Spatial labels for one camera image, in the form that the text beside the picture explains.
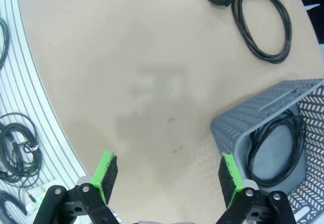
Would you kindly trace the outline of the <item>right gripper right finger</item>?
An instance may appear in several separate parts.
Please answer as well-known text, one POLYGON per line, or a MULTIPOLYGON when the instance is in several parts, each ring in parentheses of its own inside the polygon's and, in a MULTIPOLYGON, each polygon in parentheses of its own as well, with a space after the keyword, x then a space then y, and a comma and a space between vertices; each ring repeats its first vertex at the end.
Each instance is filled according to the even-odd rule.
POLYGON ((226 210, 217 223, 296 223, 286 194, 264 194, 252 180, 245 184, 233 155, 222 155, 218 177, 226 210))

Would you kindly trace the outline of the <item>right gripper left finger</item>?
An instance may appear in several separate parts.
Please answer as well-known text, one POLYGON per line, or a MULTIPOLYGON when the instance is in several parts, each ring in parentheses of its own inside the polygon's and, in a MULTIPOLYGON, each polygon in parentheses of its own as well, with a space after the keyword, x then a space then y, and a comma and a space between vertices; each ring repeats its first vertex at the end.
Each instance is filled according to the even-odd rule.
POLYGON ((78 216, 87 216, 91 223, 118 223, 108 207, 117 174, 117 156, 105 152, 90 182, 83 177, 69 190, 49 187, 33 222, 74 223, 78 216))

